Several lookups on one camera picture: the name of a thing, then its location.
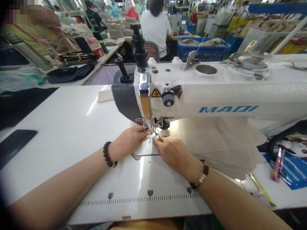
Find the smartphone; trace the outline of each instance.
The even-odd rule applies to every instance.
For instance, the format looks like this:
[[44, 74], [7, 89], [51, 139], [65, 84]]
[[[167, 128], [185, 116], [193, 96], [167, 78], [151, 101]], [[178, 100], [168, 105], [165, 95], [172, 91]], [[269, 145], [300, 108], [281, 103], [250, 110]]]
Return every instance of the smartphone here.
[[0, 170], [37, 134], [35, 130], [17, 129], [0, 143]]

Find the stack of fabric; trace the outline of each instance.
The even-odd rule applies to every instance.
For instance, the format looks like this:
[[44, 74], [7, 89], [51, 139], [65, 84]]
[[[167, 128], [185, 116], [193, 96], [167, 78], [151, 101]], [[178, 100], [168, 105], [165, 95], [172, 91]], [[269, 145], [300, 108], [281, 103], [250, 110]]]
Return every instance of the stack of fabric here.
[[175, 133], [199, 159], [240, 180], [263, 162], [256, 146], [266, 137], [248, 123], [246, 117], [180, 119], [171, 123]]
[[[77, 42], [75, 41], [76, 37], [84, 37], [85, 40], [89, 37], [93, 36], [92, 31], [87, 27], [86, 24], [75, 24], [75, 25], [66, 25], [62, 24], [61, 31], [65, 34], [65, 36], [69, 39], [73, 48], [78, 49], [81, 51], [80, 47], [78, 46]], [[62, 42], [57, 47], [58, 52], [69, 52], [68, 48]]]
[[125, 33], [126, 36], [132, 36], [133, 35], [133, 30], [130, 29], [130, 24], [131, 23], [138, 23], [138, 21], [135, 18], [130, 18], [130, 17], [126, 17], [125, 18]]
[[205, 42], [198, 42], [194, 39], [188, 38], [185, 40], [179, 41], [180, 45], [184, 46], [225, 46], [222, 44], [222, 40], [220, 38], [213, 38]]
[[117, 38], [117, 39], [106, 39], [106, 40], [103, 40], [103, 43], [104, 43], [106, 46], [115, 46], [115, 45], [122, 46], [124, 42], [125, 42], [125, 38]]
[[106, 23], [111, 39], [122, 38], [125, 36], [125, 19], [114, 18], [108, 19]]

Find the workbench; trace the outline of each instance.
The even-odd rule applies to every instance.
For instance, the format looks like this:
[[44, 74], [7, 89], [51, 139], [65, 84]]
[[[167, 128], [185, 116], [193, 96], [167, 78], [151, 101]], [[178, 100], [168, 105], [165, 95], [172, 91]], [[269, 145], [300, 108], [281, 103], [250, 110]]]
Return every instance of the workbench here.
[[[114, 101], [97, 103], [98, 92], [106, 89], [110, 85], [60, 87], [1, 139], [16, 129], [38, 131], [0, 171], [7, 205], [130, 127], [130, 121], [118, 111]], [[269, 164], [263, 163], [252, 173], [275, 202], [276, 209], [307, 206], [307, 188], [292, 191], [283, 180], [273, 182], [270, 170]], [[241, 187], [248, 186], [246, 181], [230, 180]], [[210, 214], [200, 194], [189, 191], [189, 187], [189, 182], [160, 156], [136, 161], [129, 155], [98, 179], [78, 203], [68, 223]]]
[[103, 55], [97, 60], [97, 64], [95, 65], [95, 68], [90, 72], [89, 75], [87, 75], [85, 78], [78, 80], [78, 81], [72, 81], [72, 82], [67, 82], [67, 83], [61, 83], [61, 84], [50, 84], [47, 80], [45, 80], [40, 87], [42, 88], [56, 88], [56, 87], [61, 87], [61, 86], [80, 86], [80, 85], [85, 85], [91, 77], [96, 73], [96, 71], [103, 65], [105, 64], [113, 54], [119, 49], [120, 46], [107, 46], [106, 48], [108, 49], [109, 53]]

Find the yellow warning label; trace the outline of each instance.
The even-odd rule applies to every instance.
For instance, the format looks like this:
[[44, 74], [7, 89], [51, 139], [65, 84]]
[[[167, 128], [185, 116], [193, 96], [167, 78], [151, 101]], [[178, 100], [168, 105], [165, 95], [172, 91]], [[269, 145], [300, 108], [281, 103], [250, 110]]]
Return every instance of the yellow warning label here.
[[158, 89], [154, 89], [151, 97], [161, 97], [161, 94]]

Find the dark wooden bead bracelet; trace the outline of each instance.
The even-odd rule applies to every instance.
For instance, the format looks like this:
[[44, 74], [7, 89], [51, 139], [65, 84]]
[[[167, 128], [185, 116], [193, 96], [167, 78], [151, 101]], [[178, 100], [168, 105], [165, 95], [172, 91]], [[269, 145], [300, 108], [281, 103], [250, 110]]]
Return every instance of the dark wooden bead bracelet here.
[[208, 163], [205, 161], [205, 160], [200, 160], [202, 163], [204, 163], [204, 170], [203, 170], [203, 175], [204, 175], [204, 178], [202, 178], [203, 177], [203, 175], [201, 176], [201, 178], [199, 179], [199, 181], [196, 183], [196, 184], [194, 184], [194, 183], [192, 183], [192, 182], [190, 182], [190, 185], [191, 185], [191, 188], [192, 189], [197, 189], [197, 186], [199, 186], [202, 182], [203, 182], [203, 180], [205, 179], [205, 177], [208, 175], [208, 173], [209, 173], [209, 166], [208, 166]]
[[106, 161], [106, 164], [109, 166], [109, 167], [115, 167], [117, 165], [117, 161], [116, 162], [112, 162], [110, 157], [109, 157], [109, 152], [108, 152], [108, 148], [109, 148], [109, 145], [111, 144], [112, 142], [106, 142], [104, 147], [103, 147], [103, 156], [105, 157], [105, 161]]

